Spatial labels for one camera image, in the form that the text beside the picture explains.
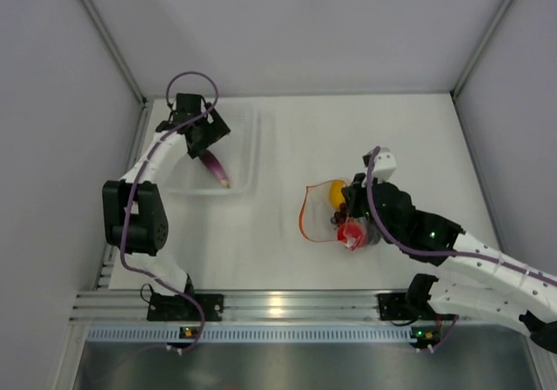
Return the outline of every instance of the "lemon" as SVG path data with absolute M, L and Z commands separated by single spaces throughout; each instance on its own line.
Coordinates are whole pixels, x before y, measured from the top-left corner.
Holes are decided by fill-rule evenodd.
M 345 203 L 345 198 L 341 191 L 344 186 L 345 183 L 337 179 L 332 181 L 331 187 L 329 188 L 329 203 L 337 210 L 340 208 L 340 205 Z

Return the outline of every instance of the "white table surface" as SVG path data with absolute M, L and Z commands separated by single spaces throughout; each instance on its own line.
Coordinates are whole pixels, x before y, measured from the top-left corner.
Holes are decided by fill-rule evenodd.
M 434 272 L 384 242 L 358 252 L 314 244 L 298 229 L 305 187 L 364 170 L 375 145 L 396 156 L 391 181 L 421 210 L 460 223 L 497 246 L 448 94 L 223 98 L 260 113 L 253 191 L 244 196 L 163 196 L 172 252 L 197 289 L 406 288 L 417 272 Z M 168 117 L 164 100 L 151 114 L 144 148 Z M 138 289 L 145 277 L 115 264 L 110 289 Z

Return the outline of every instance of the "plastic bin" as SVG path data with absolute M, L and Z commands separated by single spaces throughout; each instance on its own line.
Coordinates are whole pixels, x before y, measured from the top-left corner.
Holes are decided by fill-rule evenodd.
M 253 184 L 258 113 L 249 103 L 218 105 L 231 133 L 209 150 L 225 168 L 231 188 L 224 188 L 199 159 L 181 158 L 166 183 L 170 193 L 188 196 L 231 195 L 248 192 Z

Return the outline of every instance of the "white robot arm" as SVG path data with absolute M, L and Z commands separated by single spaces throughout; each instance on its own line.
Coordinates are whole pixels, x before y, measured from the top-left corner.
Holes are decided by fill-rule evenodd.
M 343 189 L 348 215 L 366 217 L 385 241 L 439 268 L 438 277 L 414 277 L 406 309 L 422 319 L 437 314 L 484 319 L 557 353 L 557 278 L 481 243 L 448 219 L 417 210 L 406 192 L 387 182 L 396 168 L 387 149 L 376 148 L 364 162 L 368 173 L 357 174 Z M 455 283 L 452 272 L 478 286 Z
M 188 274 L 176 264 L 170 250 L 162 249 L 168 237 L 168 220 L 158 190 L 177 162 L 186 154 L 197 158 L 230 133 L 230 129 L 203 96 L 176 96 L 175 109 L 160 123 L 146 153 L 118 181 L 103 187 L 104 233 L 111 245 L 122 248 L 128 269 L 148 274 L 146 283 L 160 295 L 193 293 Z M 128 200 L 136 186 L 127 230 Z

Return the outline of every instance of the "gray wall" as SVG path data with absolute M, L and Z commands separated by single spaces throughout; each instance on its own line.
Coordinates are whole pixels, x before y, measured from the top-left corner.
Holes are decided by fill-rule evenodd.
M 138 105 L 77 0 L 0 0 L 0 387 L 39 389 L 104 244 Z
M 449 91 L 499 2 L 96 1 L 140 86 L 156 95 L 191 68 L 232 95 Z
M 460 96 L 503 246 L 557 274 L 557 0 L 517 0 Z

